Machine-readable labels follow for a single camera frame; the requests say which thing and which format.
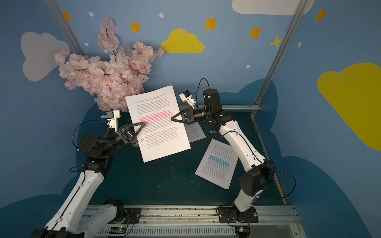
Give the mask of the pink highlighted paper document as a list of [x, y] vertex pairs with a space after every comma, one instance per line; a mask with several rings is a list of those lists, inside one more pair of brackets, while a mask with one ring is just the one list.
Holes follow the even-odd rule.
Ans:
[[137, 136], [143, 162], [147, 163], [191, 148], [185, 127], [171, 121], [180, 112], [173, 86], [125, 98], [132, 123], [144, 122]]

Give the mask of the blue highlighted paper document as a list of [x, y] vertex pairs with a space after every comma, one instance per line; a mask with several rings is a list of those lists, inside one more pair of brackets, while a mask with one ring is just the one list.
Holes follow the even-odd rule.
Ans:
[[212, 139], [195, 175], [228, 190], [237, 162], [232, 146]]

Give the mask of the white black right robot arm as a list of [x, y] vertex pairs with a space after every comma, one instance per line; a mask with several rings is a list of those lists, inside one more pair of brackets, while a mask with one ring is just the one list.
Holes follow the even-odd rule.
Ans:
[[203, 108], [196, 107], [196, 99], [189, 91], [180, 94], [180, 98], [189, 107], [172, 116], [171, 121], [187, 125], [209, 122], [232, 146], [245, 170], [245, 174], [239, 179], [241, 189], [232, 202], [231, 212], [221, 208], [218, 209], [219, 216], [227, 222], [251, 222], [252, 216], [256, 213], [254, 201], [269, 186], [274, 177], [276, 164], [272, 160], [266, 160], [249, 142], [233, 115], [223, 109], [216, 89], [204, 90]]

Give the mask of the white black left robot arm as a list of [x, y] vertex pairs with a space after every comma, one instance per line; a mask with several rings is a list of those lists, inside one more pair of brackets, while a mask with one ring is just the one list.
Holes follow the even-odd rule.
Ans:
[[113, 158], [112, 151], [124, 144], [136, 144], [144, 123], [124, 125], [107, 138], [87, 133], [80, 140], [79, 152], [85, 155], [78, 180], [53, 218], [41, 230], [34, 230], [32, 238], [93, 238], [111, 221], [126, 218], [123, 202], [107, 200], [85, 223], [80, 219], [93, 194], [108, 175]]

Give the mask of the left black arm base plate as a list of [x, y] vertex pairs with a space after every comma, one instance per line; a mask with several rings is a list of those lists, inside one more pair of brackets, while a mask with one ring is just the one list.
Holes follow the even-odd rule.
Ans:
[[109, 224], [137, 224], [140, 221], [141, 208], [125, 207], [117, 209], [116, 217]]

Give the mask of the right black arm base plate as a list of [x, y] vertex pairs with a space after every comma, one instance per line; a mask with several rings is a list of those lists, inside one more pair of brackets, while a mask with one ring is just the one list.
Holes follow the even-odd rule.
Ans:
[[238, 208], [219, 206], [216, 213], [220, 223], [258, 223], [259, 218], [254, 207], [250, 207], [245, 212], [240, 212]]

